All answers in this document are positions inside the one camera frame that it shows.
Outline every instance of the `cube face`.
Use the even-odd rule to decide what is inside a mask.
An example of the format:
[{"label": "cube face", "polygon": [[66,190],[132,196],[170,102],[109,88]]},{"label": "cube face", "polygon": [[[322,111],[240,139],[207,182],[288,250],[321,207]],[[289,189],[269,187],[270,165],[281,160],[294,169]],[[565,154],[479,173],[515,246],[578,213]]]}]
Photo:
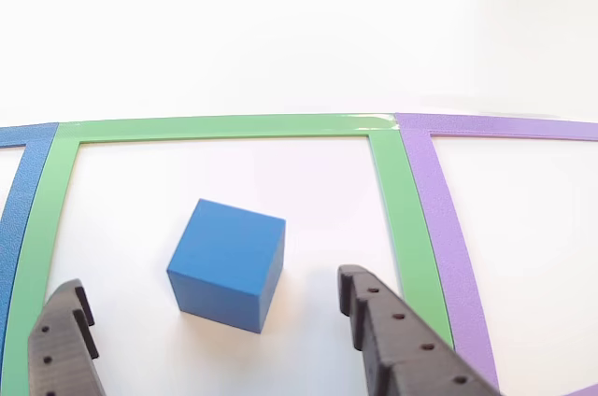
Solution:
[{"label": "cube face", "polygon": [[260,332],[282,270],[285,225],[200,200],[168,266],[179,308]]}]

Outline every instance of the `white table surface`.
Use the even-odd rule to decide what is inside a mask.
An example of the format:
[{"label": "white table surface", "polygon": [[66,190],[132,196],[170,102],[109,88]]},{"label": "white table surface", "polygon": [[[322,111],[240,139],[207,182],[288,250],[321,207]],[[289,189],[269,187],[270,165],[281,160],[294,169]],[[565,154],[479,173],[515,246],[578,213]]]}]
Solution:
[{"label": "white table surface", "polygon": [[0,125],[213,114],[598,120],[598,0],[0,0]]}]

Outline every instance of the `green tape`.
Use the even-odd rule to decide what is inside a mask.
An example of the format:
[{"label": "green tape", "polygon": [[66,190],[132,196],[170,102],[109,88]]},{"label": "green tape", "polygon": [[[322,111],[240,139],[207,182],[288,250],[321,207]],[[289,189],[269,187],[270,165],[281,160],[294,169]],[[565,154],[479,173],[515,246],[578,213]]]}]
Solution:
[{"label": "green tape", "polygon": [[54,241],[81,143],[323,136],[369,136],[406,300],[452,344],[430,238],[393,115],[223,116],[68,122],[62,123],[56,132],[22,243],[8,316],[2,395],[29,395],[27,339],[44,304]]},{"label": "green tape", "polygon": [[434,251],[403,139],[397,131],[373,132],[370,144],[391,225],[405,300],[454,347]]}]

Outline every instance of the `blue tape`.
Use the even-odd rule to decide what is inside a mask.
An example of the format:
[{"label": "blue tape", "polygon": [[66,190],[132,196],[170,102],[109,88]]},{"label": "blue tape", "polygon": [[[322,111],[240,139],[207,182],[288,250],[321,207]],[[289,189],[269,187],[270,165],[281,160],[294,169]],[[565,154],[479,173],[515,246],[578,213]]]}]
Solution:
[{"label": "blue tape", "polygon": [[25,147],[0,219],[0,369],[22,239],[58,123],[0,128],[0,149]]}]

